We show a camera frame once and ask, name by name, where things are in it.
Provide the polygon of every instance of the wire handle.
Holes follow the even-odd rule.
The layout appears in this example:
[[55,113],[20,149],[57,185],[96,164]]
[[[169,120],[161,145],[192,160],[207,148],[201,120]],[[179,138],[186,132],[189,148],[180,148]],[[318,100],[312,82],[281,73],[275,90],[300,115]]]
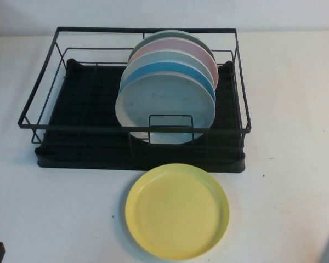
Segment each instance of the wire handle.
[[[151,125],[151,118],[152,117],[190,117],[191,119],[191,126],[188,125]],[[192,115],[188,114],[151,114],[149,116],[149,128],[156,127],[156,128],[164,128],[164,127],[170,127],[170,128],[191,128],[191,142],[194,144],[194,118]],[[148,131],[148,137],[149,137],[149,143],[151,138],[151,133]]]

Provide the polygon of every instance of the yellow plate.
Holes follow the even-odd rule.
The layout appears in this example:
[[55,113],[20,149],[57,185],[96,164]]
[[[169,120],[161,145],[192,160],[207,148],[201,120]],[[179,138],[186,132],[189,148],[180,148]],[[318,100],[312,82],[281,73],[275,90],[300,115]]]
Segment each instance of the yellow plate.
[[187,164],[148,171],[126,202],[130,233],[146,251],[163,259],[190,259],[209,251],[228,221],[228,200],[220,184]]

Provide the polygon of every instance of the green plate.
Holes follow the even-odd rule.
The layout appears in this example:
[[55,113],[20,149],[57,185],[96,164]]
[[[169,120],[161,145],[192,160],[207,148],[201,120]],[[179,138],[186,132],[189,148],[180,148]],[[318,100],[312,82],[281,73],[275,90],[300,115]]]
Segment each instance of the green plate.
[[139,44],[137,44],[135,46],[135,48],[132,50],[131,54],[129,55],[128,61],[131,59],[131,57],[134,55],[135,52],[137,52],[141,47],[143,47],[144,45],[160,39],[160,38],[164,38],[164,37],[181,37],[190,41],[193,41],[194,43],[198,44],[199,46],[201,46],[204,50],[206,50],[210,56],[214,59],[213,53],[210,50],[210,48],[208,46],[206,46],[203,41],[199,40],[197,37],[194,37],[193,35],[184,32],[184,31],[179,31],[179,30],[164,30],[164,31],[160,31],[157,33],[154,33],[151,36],[146,37],[143,41],[141,41]]

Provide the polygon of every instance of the stack of plates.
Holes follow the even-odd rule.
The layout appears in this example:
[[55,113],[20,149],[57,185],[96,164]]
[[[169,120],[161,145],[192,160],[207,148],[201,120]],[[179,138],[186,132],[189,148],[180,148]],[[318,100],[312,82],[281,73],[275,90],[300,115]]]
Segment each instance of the stack of plates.
[[[194,128],[209,128],[215,115],[218,70],[211,50],[198,38],[175,30],[145,38],[131,52],[116,101],[124,127],[148,127],[150,115],[191,115]],[[187,116],[152,117],[151,125],[189,126]],[[146,139],[148,133],[133,132]],[[191,133],[151,133],[152,144],[183,144]]]

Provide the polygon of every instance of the white plate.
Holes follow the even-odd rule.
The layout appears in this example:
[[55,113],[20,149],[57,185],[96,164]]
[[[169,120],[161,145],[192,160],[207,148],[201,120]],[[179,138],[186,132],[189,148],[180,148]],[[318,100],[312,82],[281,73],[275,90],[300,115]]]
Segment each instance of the white plate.
[[125,71],[122,74],[121,83],[122,85],[123,81],[129,74],[131,74],[134,70],[137,68],[140,68],[146,64],[150,64],[153,62],[159,62],[159,61],[180,61],[187,64],[190,64],[197,70],[199,70],[204,76],[210,81],[211,85],[214,86],[214,81],[212,74],[208,70],[208,68],[197,58],[190,55],[189,53],[175,50],[175,49],[167,49],[167,50],[159,50],[155,52],[150,52],[145,55],[140,56],[139,58],[135,59],[132,63],[130,63]]
[[[214,102],[207,90],[184,74],[158,72],[138,78],[124,87],[116,101],[116,116],[124,127],[148,127],[150,115],[192,115],[194,128],[209,128]],[[151,125],[191,126],[190,117],[152,117]],[[146,139],[146,132],[132,132]],[[194,138],[202,134],[195,133]],[[151,133],[152,144],[183,144],[191,133]]]

